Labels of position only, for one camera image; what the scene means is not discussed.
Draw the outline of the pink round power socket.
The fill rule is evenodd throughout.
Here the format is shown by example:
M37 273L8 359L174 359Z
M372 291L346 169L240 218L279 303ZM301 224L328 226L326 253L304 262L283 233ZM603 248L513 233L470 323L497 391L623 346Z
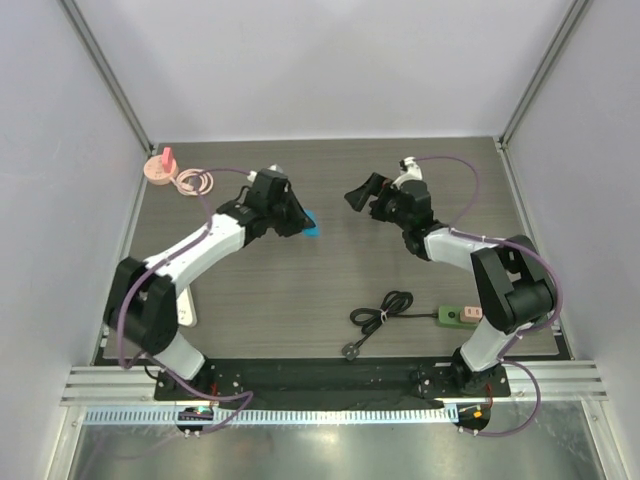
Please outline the pink round power socket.
M169 185L175 181L178 165L175 160L165 161L160 155L153 156L145 162L143 174L146 180L153 185Z

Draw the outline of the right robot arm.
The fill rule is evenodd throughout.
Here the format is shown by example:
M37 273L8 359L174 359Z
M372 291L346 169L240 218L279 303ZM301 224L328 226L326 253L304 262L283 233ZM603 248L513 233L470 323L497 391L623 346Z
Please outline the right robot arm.
M467 234L436 219L426 182L403 175L393 181L377 173L344 195L355 211L402 230L414 256L473 274L482 318L451 357L450 381L470 396L494 375L517 338L539 327L560 306L559 288L530 239L490 239Z

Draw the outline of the blue plug adapter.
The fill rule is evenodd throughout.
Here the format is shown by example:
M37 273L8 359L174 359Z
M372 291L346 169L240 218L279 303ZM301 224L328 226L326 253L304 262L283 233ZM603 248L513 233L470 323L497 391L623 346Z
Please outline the blue plug adapter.
M303 230L303 234L310 238L317 238L320 235L320 230L318 227L318 222L315 214L311 210L305 210L305 214L308 219L311 221L312 225Z

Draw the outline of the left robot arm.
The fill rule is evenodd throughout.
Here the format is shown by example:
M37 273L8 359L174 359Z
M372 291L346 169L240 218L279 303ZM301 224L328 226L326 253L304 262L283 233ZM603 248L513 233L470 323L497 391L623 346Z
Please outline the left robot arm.
M202 227L175 245L145 260L121 260L105 306L103 322L115 333L117 346L136 345L193 400L210 392L212 375L205 356L179 330L179 295L268 230L291 237L315 225L288 176L276 167L252 171L248 181L237 198L208 213Z

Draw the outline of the white triangular power socket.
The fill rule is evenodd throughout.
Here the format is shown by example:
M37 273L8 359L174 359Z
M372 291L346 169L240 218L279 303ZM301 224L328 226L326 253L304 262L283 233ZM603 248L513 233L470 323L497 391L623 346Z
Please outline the white triangular power socket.
M192 328L197 324L196 309L189 287L185 288L176 300L178 324L183 327Z

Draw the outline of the pink red plug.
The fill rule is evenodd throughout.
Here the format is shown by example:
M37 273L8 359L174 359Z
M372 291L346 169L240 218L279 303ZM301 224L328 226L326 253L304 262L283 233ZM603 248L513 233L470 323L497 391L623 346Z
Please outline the pink red plug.
M165 147L161 155L161 165L165 173L171 173L176 167L176 161L171 147Z

